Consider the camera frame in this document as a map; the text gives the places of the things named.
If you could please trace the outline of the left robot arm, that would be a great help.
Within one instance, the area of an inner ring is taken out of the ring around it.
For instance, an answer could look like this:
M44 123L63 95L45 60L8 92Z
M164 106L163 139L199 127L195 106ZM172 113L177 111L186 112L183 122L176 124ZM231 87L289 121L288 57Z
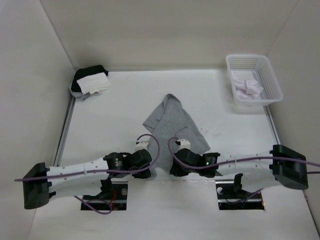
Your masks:
M128 175L137 179L151 176L152 157L146 149L134 153L112 152L86 163L47 167L35 164L23 177L23 203L26 210L45 206L52 200L90 195L108 199L112 195L111 179Z

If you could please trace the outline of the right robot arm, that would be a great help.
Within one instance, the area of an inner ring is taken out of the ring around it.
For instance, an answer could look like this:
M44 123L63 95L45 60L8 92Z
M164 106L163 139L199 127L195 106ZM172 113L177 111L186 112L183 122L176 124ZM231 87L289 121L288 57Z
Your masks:
M293 190L309 187L306 157L281 144L274 145L269 152L243 157L225 157L218 152L200 155L183 146L177 152L171 146L168 150L173 157L171 175L184 177L196 173L205 178L234 175L231 190L238 198L279 185Z

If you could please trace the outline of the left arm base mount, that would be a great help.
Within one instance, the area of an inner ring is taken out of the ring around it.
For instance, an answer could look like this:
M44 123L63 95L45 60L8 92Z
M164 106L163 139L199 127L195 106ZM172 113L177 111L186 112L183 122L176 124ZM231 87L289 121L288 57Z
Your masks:
M112 211L126 211L128 197L128 182L110 179L101 181L100 192L97 195L84 195L82 199L89 206L102 213Z

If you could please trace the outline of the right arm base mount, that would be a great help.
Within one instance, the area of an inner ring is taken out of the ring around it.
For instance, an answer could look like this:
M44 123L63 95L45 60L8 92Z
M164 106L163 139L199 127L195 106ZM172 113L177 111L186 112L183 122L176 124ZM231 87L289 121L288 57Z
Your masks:
M248 192L242 189L241 178L237 174L233 180L215 182L218 208L221 211L265 210L261 189Z

